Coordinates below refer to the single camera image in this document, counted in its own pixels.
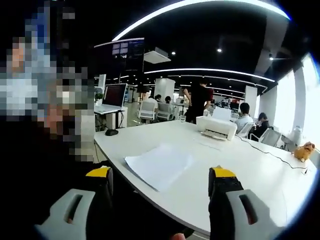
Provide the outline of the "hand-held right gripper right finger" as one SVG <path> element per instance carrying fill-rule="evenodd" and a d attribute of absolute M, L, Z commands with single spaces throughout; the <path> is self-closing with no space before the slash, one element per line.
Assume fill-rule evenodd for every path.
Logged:
<path fill-rule="evenodd" d="M 208 197 L 211 240 L 274 240 L 283 230 L 270 208 L 228 169 L 209 169 Z"/>

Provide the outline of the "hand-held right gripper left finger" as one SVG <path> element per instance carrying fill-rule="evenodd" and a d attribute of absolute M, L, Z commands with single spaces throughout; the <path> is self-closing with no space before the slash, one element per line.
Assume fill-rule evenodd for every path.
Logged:
<path fill-rule="evenodd" d="M 111 167 L 91 170 L 79 189 L 70 189 L 50 207 L 49 217 L 35 225 L 36 231 L 44 240 L 102 239 L 112 221 L 113 183 Z"/>

